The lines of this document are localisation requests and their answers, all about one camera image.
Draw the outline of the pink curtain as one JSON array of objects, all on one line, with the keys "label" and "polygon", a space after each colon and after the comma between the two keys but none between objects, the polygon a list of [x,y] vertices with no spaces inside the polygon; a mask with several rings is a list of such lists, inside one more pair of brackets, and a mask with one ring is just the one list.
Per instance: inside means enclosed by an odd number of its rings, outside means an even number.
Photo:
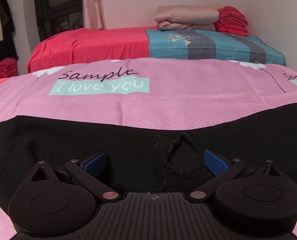
[{"label": "pink curtain", "polygon": [[103,0],[82,0],[82,5],[84,27],[96,30],[106,29]]}]

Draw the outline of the teal grey striped pillow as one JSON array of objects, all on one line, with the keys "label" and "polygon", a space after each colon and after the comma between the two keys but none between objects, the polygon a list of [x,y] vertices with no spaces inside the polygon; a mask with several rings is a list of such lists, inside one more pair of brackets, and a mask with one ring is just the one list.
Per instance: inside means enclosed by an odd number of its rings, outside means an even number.
[{"label": "teal grey striped pillow", "polygon": [[286,66],[279,51],[256,36],[239,36],[205,30],[147,29],[149,55],[157,59],[235,60]]}]

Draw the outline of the folded beige blanket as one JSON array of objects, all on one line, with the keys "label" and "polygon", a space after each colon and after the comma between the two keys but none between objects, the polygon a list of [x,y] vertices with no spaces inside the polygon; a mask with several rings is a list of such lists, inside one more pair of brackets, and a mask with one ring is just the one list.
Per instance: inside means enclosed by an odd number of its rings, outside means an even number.
[{"label": "folded beige blanket", "polygon": [[219,12],[211,7],[163,5],[158,7],[154,19],[159,30],[215,31]]}]

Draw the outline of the black pants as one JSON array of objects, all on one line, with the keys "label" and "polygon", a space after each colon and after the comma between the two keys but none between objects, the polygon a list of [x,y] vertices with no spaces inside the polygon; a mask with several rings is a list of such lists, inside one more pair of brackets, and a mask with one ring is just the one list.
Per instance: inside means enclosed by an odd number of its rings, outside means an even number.
[{"label": "black pants", "polygon": [[240,158],[251,167],[273,160],[297,183],[297,103],[193,130],[157,130],[16,116],[0,124],[0,207],[33,166],[60,168],[104,152],[99,180],[125,192],[190,192],[211,179],[203,153]]}]

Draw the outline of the red cloth pile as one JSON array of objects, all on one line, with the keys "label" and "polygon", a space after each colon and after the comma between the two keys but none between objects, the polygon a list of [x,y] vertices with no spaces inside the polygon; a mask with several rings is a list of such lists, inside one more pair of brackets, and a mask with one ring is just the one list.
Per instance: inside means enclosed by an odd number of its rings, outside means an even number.
[{"label": "red cloth pile", "polygon": [[17,60],[13,58],[5,58],[0,61],[0,79],[9,78],[18,75]]}]

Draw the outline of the pink printed bedsheet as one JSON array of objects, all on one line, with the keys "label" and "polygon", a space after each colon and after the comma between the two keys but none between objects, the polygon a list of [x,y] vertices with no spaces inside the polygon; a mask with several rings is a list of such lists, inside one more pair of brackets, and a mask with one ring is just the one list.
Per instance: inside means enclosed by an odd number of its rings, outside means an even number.
[{"label": "pink printed bedsheet", "polygon": [[296,70],[233,60],[103,60],[0,79],[0,123],[29,115],[193,129],[295,102]]}]

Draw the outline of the dark window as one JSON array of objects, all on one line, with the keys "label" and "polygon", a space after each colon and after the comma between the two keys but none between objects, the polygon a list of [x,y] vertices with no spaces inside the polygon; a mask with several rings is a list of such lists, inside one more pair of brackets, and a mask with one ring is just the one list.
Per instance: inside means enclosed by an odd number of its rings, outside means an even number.
[{"label": "dark window", "polygon": [[82,0],[35,0],[39,38],[83,28]]}]

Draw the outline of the red mattress cover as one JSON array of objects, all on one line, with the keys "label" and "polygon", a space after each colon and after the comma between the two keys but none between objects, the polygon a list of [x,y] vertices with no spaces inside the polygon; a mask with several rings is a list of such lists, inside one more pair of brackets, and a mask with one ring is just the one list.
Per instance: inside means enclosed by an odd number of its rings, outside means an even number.
[{"label": "red mattress cover", "polygon": [[75,63],[149,57],[147,29],[156,28],[80,28],[53,35],[36,46],[27,62],[27,71],[32,73]]}]

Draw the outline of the hanging clothes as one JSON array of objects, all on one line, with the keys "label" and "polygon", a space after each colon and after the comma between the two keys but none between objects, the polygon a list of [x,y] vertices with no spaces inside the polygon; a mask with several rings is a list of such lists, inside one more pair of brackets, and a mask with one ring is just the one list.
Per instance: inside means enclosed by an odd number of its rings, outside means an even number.
[{"label": "hanging clothes", "polygon": [[18,59],[13,41],[14,22],[7,0],[0,0],[0,62],[5,58]]}]

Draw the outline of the folded red blanket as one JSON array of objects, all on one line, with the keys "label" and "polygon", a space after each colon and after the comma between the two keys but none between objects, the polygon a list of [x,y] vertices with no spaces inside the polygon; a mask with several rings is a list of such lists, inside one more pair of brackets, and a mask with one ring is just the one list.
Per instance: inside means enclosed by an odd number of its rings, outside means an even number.
[{"label": "folded red blanket", "polygon": [[214,23],[217,32],[248,36],[249,22],[235,7],[224,6],[218,9],[219,19]]}]

